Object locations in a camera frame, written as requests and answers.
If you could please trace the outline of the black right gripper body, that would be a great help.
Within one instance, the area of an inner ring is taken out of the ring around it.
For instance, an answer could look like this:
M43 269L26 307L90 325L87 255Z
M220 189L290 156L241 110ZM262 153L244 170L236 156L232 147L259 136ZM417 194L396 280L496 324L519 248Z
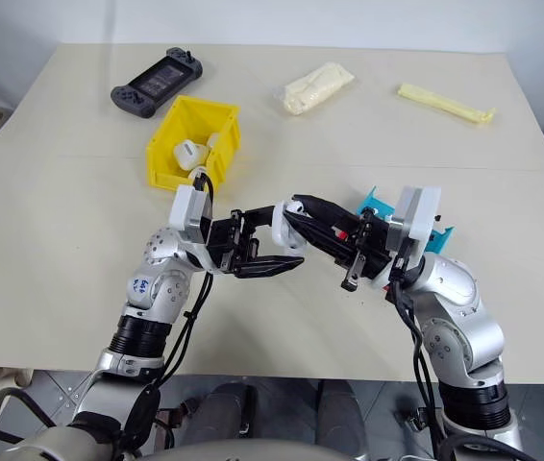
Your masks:
M342 250L334 256L334 262L346 270L343 289L355 292L360 279L373 280L391 260L385 247L387 231L388 224L372 207L365 207L359 215L343 217L335 225Z

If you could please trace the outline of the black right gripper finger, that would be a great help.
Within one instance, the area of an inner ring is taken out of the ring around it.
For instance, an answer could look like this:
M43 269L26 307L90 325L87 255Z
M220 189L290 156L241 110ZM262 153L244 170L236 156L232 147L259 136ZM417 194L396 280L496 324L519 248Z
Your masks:
M285 212L284 218L310 245L331 256L336 262L352 262L355 259L355 247L338 238L330 226L293 212Z
M345 208L312 195L294 194L294 201L300 202L304 212L317 223L340 231L354 231L359 218Z

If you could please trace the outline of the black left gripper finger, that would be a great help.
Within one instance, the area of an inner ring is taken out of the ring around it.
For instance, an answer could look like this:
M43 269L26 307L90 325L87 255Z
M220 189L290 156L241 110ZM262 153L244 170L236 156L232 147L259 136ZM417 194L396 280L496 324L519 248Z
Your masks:
M242 212L244 224L247 227L271 226L273 221L274 206L262 206Z
M304 261L305 259L301 256L256 256L245 262L237 263L233 268L233 274L238 279L271 278L297 268Z

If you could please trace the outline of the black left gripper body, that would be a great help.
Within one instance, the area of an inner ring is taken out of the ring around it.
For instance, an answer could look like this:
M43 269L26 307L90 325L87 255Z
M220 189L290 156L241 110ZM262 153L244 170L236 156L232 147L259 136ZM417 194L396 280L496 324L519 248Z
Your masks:
M256 278L259 240L255 237L259 213L234 209L227 219L211 224L207 250L221 273Z

